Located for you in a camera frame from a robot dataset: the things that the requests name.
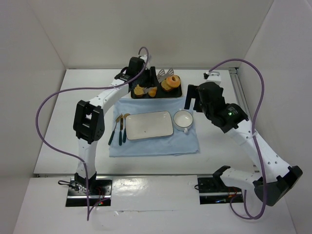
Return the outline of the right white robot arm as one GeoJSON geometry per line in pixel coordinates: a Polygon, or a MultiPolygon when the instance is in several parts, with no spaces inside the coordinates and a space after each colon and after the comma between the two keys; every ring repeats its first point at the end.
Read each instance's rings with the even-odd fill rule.
{"type": "Polygon", "coordinates": [[[214,126],[236,142],[259,171],[248,173],[222,166],[213,173],[213,178],[220,186],[254,192],[265,205],[273,206],[293,188],[303,172],[298,166],[291,166],[284,161],[252,129],[251,120],[239,105],[226,103],[223,90],[214,82],[189,85],[184,108],[189,109],[194,99],[193,109],[203,113],[214,126]]]}

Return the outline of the sugared donut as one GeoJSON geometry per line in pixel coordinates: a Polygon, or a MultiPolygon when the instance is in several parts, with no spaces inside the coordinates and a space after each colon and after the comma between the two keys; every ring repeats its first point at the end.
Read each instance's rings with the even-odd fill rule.
{"type": "Polygon", "coordinates": [[[166,83],[171,88],[177,88],[180,86],[181,81],[178,75],[172,75],[166,78],[166,83]]]}

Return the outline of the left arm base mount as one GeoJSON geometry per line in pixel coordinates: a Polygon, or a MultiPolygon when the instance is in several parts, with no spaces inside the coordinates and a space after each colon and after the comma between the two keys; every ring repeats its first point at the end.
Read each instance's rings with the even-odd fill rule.
{"type": "MultiPolygon", "coordinates": [[[[58,185],[67,186],[66,207],[86,207],[87,192],[86,188],[79,185],[70,178],[69,181],[59,180],[58,185]]],[[[110,178],[100,178],[95,181],[89,191],[90,207],[93,206],[111,206],[113,180],[110,178]]]]}

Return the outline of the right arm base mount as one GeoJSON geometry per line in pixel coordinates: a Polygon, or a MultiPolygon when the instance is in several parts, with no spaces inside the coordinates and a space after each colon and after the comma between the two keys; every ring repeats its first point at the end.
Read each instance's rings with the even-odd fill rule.
{"type": "Polygon", "coordinates": [[[199,193],[199,202],[206,204],[243,203],[241,189],[220,185],[213,177],[204,176],[197,178],[194,189],[199,193]]]}

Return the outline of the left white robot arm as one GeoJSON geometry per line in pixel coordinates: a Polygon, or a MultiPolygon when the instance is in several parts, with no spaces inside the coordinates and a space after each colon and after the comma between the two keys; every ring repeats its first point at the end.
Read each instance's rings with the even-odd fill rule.
{"type": "Polygon", "coordinates": [[[98,141],[104,134],[104,116],[122,97],[130,93],[137,85],[152,87],[155,75],[150,71],[149,56],[131,57],[127,67],[114,77],[107,89],[96,97],[76,105],[73,129],[78,138],[78,163],[75,182],[85,189],[94,185],[97,172],[95,167],[98,141]]]}

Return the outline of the silver metal tongs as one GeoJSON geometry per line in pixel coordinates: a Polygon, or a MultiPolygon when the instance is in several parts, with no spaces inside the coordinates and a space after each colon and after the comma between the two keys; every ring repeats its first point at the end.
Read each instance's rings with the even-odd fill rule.
{"type": "MultiPolygon", "coordinates": [[[[157,81],[159,83],[162,83],[166,78],[170,77],[174,75],[174,70],[173,68],[169,68],[168,71],[165,71],[164,69],[160,69],[156,78],[157,78],[157,81]]],[[[150,88],[143,88],[143,93],[144,94],[147,94],[149,91],[153,90],[154,87],[150,87],[150,88]]]]}

